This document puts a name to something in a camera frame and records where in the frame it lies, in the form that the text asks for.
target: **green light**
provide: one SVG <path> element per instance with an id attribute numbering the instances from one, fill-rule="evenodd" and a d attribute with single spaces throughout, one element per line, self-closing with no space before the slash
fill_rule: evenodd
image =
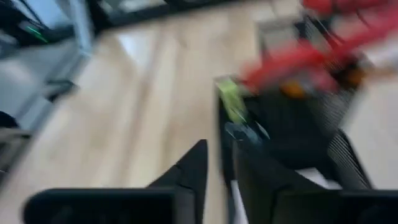
<path id="1" fill-rule="evenodd" d="M 35 29 L 31 28 L 31 27 L 27 27 L 27 28 L 30 29 L 33 33 L 35 33 L 35 36 L 38 39 L 42 40 L 43 42 L 48 43 L 48 41 L 46 39 L 44 39 L 44 37 L 42 36 L 42 34 L 40 32 L 37 32 L 37 30 L 35 30 Z"/>

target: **yellow-green object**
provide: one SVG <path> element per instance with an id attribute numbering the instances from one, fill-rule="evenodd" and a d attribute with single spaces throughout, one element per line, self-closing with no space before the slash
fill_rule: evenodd
<path id="1" fill-rule="evenodd" d="M 223 100 L 225 110 L 232 122 L 241 124 L 245 122 L 246 107 L 241 97 L 238 85 L 230 78 L 218 83 L 220 97 Z"/>

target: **wooden floor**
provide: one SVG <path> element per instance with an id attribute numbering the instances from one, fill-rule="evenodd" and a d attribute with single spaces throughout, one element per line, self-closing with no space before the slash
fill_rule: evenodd
<path id="1" fill-rule="evenodd" d="M 297 13 L 279 1 L 279 14 Z M 204 223 L 225 223 L 214 79 L 259 58 L 265 1 L 230 4 L 104 34 L 0 195 L 1 223 L 20 223 L 51 187 L 144 187 L 199 139 L 209 147 Z"/>

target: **black mesh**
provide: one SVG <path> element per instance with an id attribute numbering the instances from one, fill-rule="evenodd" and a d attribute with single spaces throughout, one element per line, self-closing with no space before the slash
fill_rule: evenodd
<path id="1" fill-rule="evenodd" d="M 354 89 L 340 88 L 337 92 L 323 93 L 309 103 L 322 130 L 331 132 L 339 128 L 354 94 Z"/>
<path id="2" fill-rule="evenodd" d="M 351 145 L 342 131 L 332 139 L 328 156 L 336 180 L 344 189 L 370 189 L 371 185 L 359 164 Z"/>

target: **red cable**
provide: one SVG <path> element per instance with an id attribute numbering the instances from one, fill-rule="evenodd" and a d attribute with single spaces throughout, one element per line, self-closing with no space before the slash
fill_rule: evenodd
<path id="1" fill-rule="evenodd" d="M 363 15 L 360 13 L 360 11 L 356 11 L 356 16 L 358 17 L 358 19 L 365 24 L 366 27 L 368 28 L 372 28 L 372 26 L 366 21 L 366 19 L 363 17 Z"/>
<path id="2" fill-rule="evenodd" d="M 243 83 L 253 92 L 263 85 L 290 75 L 294 70 L 303 67 L 316 67 L 337 60 L 347 61 L 355 48 L 383 38 L 392 29 L 398 27 L 398 10 L 390 9 L 384 13 L 372 30 L 366 29 L 325 54 L 314 49 L 306 40 L 300 41 L 300 47 L 286 51 L 273 58 L 265 58 L 259 68 L 245 74 Z"/>

